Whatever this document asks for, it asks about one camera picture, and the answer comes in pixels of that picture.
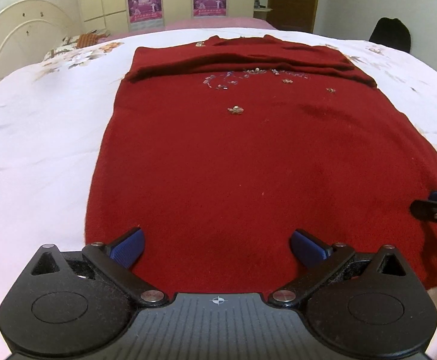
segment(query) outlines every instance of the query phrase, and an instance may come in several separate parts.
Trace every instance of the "bed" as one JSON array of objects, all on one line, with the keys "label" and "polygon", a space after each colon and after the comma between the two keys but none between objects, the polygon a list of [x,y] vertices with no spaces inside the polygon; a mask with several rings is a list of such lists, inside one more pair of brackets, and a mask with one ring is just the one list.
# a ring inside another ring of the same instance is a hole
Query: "bed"
[{"label": "bed", "polygon": [[[361,40],[257,28],[173,30],[20,68],[0,81],[0,302],[40,245],[53,242],[62,251],[85,245],[98,150],[135,49],[267,34],[340,50],[437,150],[437,72],[409,54]],[[437,287],[429,293],[437,306]],[[437,360],[437,331],[427,353]],[[0,359],[8,354],[0,335]]]}]

